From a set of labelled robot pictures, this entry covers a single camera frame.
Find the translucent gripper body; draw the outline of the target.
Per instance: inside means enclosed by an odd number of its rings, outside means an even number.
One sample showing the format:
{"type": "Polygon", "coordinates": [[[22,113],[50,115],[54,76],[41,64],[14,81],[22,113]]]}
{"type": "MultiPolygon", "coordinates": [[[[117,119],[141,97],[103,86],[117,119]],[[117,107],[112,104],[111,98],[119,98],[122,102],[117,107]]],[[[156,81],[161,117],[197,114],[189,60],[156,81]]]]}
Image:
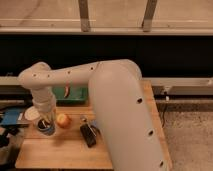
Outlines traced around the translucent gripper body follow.
{"type": "Polygon", "coordinates": [[[55,112],[54,111],[50,111],[50,112],[46,112],[46,113],[40,112],[39,114],[40,114],[40,117],[36,121],[37,130],[38,130],[38,127],[37,127],[38,121],[41,119],[44,119],[45,121],[49,122],[51,125],[52,124],[55,125],[55,112]]]}

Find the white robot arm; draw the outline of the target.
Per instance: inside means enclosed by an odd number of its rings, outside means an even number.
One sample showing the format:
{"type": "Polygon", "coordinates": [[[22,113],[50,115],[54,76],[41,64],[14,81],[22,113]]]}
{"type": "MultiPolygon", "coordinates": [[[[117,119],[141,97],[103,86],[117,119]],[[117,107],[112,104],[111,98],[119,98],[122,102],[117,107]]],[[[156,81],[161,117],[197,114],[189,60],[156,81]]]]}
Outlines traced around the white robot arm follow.
{"type": "Polygon", "coordinates": [[[38,62],[23,70],[18,81],[43,116],[56,106],[54,86],[86,85],[114,171],[167,171],[135,62],[107,60],[56,70],[38,62]]]}

